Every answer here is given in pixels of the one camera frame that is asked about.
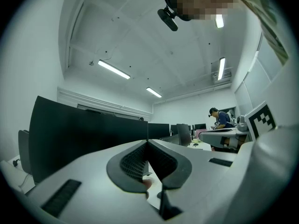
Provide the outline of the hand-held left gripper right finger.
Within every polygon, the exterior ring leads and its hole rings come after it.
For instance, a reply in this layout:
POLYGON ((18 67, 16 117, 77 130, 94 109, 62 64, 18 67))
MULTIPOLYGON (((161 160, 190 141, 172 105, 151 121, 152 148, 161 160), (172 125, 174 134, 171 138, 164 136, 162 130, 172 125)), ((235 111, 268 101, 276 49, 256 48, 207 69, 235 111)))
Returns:
POLYGON ((149 224, 223 224, 236 179, 230 171, 237 155, 148 140, 147 158, 162 180, 158 214, 149 224))

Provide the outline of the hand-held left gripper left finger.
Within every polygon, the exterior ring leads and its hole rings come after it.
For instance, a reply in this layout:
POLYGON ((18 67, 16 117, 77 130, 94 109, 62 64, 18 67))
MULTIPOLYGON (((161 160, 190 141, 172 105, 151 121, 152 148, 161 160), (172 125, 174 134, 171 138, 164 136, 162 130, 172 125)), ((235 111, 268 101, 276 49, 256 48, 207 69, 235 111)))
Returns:
POLYGON ((142 188, 126 192, 107 173, 111 158, 142 150, 145 140, 122 144, 81 156, 52 174, 29 194, 39 220, 47 224, 162 224, 164 220, 146 199, 146 187, 123 173, 118 164, 113 172, 122 182, 142 188))

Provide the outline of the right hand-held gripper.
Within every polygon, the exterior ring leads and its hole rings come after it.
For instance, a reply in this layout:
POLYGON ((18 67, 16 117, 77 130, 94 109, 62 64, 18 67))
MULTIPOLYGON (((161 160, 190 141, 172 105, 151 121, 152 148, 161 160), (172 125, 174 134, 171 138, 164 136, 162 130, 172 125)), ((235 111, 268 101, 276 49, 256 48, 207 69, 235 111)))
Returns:
POLYGON ((230 145, 240 147, 245 142, 256 141, 262 134, 276 128, 273 115, 264 101, 245 116, 240 115, 236 120, 235 129, 216 129, 204 131, 199 134, 199 139, 213 147, 222 147, 226 139, 230 145))

